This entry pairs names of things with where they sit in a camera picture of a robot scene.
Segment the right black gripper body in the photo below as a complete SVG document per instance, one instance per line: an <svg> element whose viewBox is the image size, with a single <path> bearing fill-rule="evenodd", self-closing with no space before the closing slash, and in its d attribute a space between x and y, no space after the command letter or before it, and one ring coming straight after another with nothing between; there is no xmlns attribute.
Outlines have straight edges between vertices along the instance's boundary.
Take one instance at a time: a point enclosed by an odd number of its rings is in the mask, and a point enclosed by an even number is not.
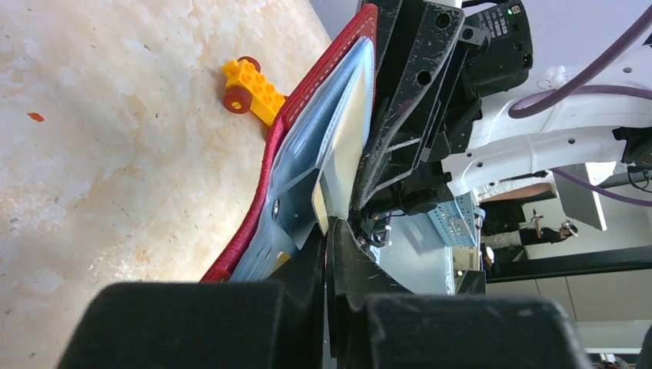
<svg viewBox="0 0 652 369"><path fill-rule="evenodd" d="M461 1L465 20L441 87L441 106L421 155L420 166L433 169L442 185L440 203L469 190L462 178L471 161L471 132L489 111L488 96L522 85L533 64L531 30L520 1ZM390 211L367 211L382 214ZM403 211L420 214L427 211Z"/></svg>

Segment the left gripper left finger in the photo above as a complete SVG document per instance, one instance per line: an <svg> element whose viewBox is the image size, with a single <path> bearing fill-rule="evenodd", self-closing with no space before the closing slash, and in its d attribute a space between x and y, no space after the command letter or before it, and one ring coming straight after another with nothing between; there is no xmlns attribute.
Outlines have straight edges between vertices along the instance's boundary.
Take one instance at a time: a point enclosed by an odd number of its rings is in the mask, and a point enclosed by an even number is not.
<svg viewBox="0 0 652 369"><path fill-rule="evenodd" d="M320 368L324 251L304 247L257 282L112 284L91 301L60 368Z"/></svg>

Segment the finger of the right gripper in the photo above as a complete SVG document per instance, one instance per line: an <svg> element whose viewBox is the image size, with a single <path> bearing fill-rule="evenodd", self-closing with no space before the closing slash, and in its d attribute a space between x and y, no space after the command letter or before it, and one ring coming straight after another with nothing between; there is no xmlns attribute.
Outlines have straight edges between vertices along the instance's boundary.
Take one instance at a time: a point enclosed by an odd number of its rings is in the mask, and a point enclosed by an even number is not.
<svg viewBox="0 0 652 369"><path fill-rule="evenodd" d="M371 137L355 180L356 211L428 211L442 185L421 155L443 105L441 87L464 10L434 1L375 1L378 59Z"/></svg>

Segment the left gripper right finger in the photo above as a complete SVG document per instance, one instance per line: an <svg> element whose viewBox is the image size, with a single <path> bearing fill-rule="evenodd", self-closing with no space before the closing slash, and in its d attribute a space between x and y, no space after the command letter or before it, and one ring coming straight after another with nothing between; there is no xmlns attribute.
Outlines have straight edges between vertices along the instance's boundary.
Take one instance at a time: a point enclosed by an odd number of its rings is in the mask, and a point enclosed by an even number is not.
<svg viewBox="0 0 652 369"><path fill-rule="evenodd" d="M536 296L415 294L360 248L327 236L331 356L339 368L589 368L561 306Z"/></svg>

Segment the red card holder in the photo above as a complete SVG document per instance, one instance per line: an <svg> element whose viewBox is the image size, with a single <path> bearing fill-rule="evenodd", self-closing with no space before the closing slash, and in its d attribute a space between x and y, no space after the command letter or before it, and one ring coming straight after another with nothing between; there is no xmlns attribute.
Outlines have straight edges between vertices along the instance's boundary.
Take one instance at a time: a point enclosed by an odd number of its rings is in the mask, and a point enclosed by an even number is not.
<svg viewBox="0 0 652 369"><path fill-rule="evenodd" d="M277 114L248 213L204 282L258 281L348 217L371 130L378 8L367 4Z"/></svg>

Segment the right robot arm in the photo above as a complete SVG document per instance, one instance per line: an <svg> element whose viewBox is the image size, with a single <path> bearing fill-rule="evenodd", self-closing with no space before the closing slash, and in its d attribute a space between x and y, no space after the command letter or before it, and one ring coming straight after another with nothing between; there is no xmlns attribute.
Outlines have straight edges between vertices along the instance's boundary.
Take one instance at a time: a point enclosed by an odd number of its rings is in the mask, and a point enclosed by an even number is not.
<svg viewBox="0 0 652 369"><path fill-rule="evenodd" d="M371 136L351 209L419 214L507 178L590 161L651 165L645 13L587 68L536 75L520 1L364 1L376 46Z"/></svg>

